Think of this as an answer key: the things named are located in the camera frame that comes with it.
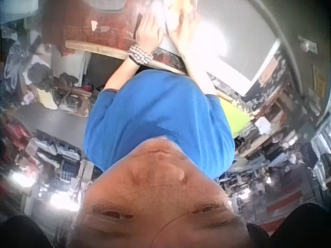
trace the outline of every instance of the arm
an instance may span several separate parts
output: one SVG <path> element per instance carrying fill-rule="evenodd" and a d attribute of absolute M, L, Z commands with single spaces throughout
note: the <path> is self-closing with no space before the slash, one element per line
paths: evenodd
<path fill-rule="evenodd" d="M 119 91 L 122 86 L 135 75 L 139 67 L 140 66 L 133 62 L 129 57 L 126 58 L 121 66 L 108 79 L 104 89 L 114 89 Z"/>
<path fill-rule="evenodd" d="M 216 89 L 207 73 L 202 69 L 199 61 L 191 52 L 180 53 L 186 66 L 188 75 L 196 82 L 202 93 L 205 95 L 217 95 Z"/>
<path fill-rule="evenodd" d="M 199 60 L 195 58 L 190 48 L 192 37 L 194 36 L 195 29 L 200 21 L 200 17 L 195 15 L 190 20 L 189 14 L 183 11 L 179 19 L 182 21 L 179 23 L 177 29 L 169 31 L 170 38 L 182 57 L 190 78 L 196 82 L 202 93 L 205 95 L 216 96 L 216 89 L 212 81 L 206 71 L 203 70 Z"/>
<path fill-rule="evenodd" d="M 137 45 L 147 53 L 153 53 L 162 43 L 163 32 L 151 11 L 148 11 L 141 20 L 136 37 Z M 108 79 L 104 89 L 120 90 L 135 75 L 139 67 L 128 57 Z"/>

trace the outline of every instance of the blue shirt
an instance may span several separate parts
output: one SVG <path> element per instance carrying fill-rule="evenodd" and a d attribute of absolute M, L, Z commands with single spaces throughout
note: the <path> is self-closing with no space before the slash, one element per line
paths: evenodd
<path fill-rule="evenodd" d="M 217 96 L 183 75 L 146 70 L 118 93 L 104 90 L 87 122 L 84 151 L 103 172 L 143 141 L 166 136 L 205 175 L 216 178 L 234 159 L 234 142 Z"/>

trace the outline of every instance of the bracelet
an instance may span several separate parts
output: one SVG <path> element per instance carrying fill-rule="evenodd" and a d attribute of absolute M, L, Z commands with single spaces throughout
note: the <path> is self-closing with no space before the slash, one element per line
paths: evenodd
<path fill-rule="evenodd" d="M 148 65 L 153 60 L 151 53 L 144 52 L 137 44 L 132 45 L 129 49 L 129 58 L 137 65 Z"/>

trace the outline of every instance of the hand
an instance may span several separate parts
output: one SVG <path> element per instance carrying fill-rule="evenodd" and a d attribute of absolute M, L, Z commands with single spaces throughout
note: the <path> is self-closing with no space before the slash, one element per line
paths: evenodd
<path fill-rule="evenodd" d="M 163 31 L 154 14 L 149 10 L 141 20 L 136 33 L 137 45 L 148 53 L 153 53 L 162 43 Z"/>
<path fill-rule="evenodd" d="M 200 19 L 199 14 L 194 14 L 194 16 L 190 18 L 187 11 L 183 9 L 179 16 L 179 26 L 177 29 L 168 30 L 172 42 L 181 55 L 186 54 L 189 51 Z"/>

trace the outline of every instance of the clothing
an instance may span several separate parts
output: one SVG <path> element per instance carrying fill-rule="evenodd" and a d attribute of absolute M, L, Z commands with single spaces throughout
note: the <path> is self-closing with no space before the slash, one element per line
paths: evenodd
<path fill-rule="evenodd" d="M 207 176 L 224 173 L 234 142 L 217 96 L 190 78 L 146 70 L 116 93 L 104 90 L 87 122 L 84 151 L 103 172 L 143 141 L 166 136 Z"/>

